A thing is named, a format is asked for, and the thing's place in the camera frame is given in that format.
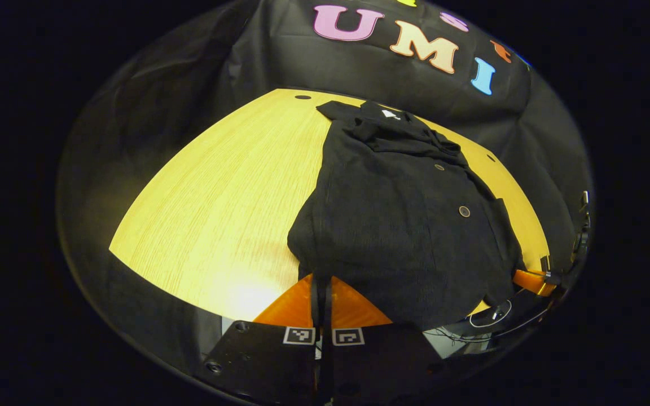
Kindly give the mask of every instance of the orange letter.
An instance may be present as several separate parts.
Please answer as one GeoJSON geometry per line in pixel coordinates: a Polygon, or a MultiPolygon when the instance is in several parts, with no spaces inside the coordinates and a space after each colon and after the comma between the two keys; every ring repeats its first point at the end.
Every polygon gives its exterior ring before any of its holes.
{"type": "Polygon", "coordinates": [[[425,61],[427,57],[436,54],[430,59],[431,65],[443,72],[451,74],[456,72],[453,69],[453,57],[456,49],[458,49],[456,44],[444,38],[436,38],[428,42],[420,28],[405,21],[396,20],[395,23],[400,26],[400,37],[397,44],[390,46],[391,51],[396,54],[413,56],[412,46],[418,52],[421,61],[425,61]]]}
{"type": "Polygon", "coordinates": [[[511,53],[506,51],[506,49],[503,48],[501,44],[495,43],[493,41],[490,41],[490,43],[492,43],[493,46],[495,46],[495,52],[498,54],[498,56],[502,57],[503,61],[506,61],[510,64],[511,59],[509,59],[508,57],[511,56],[511,53]]]}

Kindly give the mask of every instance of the orange bracket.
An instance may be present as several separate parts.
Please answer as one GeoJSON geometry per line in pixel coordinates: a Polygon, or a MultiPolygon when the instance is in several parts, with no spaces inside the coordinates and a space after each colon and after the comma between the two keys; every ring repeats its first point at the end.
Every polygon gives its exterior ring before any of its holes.
{"type": "Polygon", "coordinates": [[[516,270],[513,283],[539,296],[550,296],[555,285],[545,282],[546,273],[536,270],[516,270]]]}
{"type": "MultiPolygon", "coordinates": [[[[312,280],[312,274],[299,280],[253,321],[276,326],[312,327],[310,306],[312,280]]],[[[332,328],[350,329],[392,323],[371,301],[347,283],[333,277],[331,284],[332,328]]]]}

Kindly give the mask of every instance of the black shirt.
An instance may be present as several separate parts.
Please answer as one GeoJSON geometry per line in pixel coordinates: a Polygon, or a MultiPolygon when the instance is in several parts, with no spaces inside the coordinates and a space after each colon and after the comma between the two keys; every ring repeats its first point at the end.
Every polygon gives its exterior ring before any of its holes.
{"type": "Polygon", "coordinates": [[[458,144],[373,102],[318,110],[332,119],[322,168],[287,238],[300,277],[334,275],[423,330],[515,293],[524,266],[505,205],[458,144]]]}

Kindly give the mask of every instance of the blue letter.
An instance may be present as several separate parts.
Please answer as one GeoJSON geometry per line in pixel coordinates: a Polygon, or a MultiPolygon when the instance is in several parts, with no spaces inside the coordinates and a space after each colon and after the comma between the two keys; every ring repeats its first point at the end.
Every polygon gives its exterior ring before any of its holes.
{"type": "Polygon", "coordinates": [[[475,61],[478,62],[478,73],[475,75],[475,79],[470,82],[476,89],[490,96],[493,94],[493,92],[490,91],[490,78],[493,77],[495,68],[491,67],[488,62],[483,61],[480,58],[476,58],[475,61]]]}

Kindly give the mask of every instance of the wood grain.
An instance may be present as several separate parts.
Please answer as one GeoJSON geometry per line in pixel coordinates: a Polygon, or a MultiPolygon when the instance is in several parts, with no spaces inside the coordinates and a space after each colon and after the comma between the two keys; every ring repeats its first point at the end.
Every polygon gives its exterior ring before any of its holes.
{"type": "MultiPolygon", "coordinates": [[[[215,123],[150,180],[110,251],[177,298],[229,319],[253,320],[297,283],[287,233],[315,188],[330,128],[315,106],[330,100],[363,103],[279,89],[215,123]]],[[[539,259],[548,254],[545,236],[508,170],[487,149],[423,121],[461,144],[474,172],[504,199],[527,267],[540,270],[539,259]]],[[[485,308],[481,303],[474,311],[485,308]]]]}

